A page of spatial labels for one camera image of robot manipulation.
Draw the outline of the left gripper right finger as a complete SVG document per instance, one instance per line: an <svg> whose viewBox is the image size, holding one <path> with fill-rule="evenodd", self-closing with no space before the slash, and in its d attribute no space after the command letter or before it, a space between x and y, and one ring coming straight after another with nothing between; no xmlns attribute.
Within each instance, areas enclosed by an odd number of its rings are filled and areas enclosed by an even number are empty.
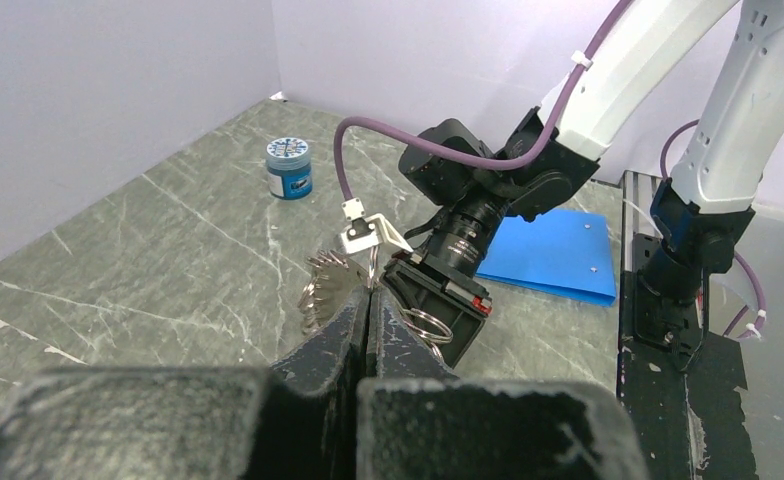
<svg viewBox="0 0 784 480"><path fill-rule="evenodd" d="M357 388L361 479L646 479L627 412L578 381L460 378L374 292Z"/></svg>

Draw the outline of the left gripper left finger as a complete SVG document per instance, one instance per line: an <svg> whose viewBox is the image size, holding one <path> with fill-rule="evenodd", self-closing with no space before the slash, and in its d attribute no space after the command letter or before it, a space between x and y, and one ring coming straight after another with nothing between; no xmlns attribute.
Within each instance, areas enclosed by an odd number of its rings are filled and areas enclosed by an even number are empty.
<svg viewBox="0 0 784 480"><path fill-rule="evenodd" d="M0 479L351 479L371 294L269 366L65 367L17 388Z"/></svg>

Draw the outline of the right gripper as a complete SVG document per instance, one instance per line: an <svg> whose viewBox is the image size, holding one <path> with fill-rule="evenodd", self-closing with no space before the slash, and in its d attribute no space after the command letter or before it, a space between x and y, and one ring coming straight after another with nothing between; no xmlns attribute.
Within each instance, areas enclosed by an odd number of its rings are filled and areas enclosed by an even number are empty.
<svg viewBox="0 0 784 480"><path fill-rule="evenodd" d="M398 168L439 209L405 233L425 238L412 252L395 254L381 282L415 333L455 367L492 312L492 298L474 276L503 219L532 222L565 203L599 163L549 139L533 162L513 170L472 167L415 146Z"/></svg>

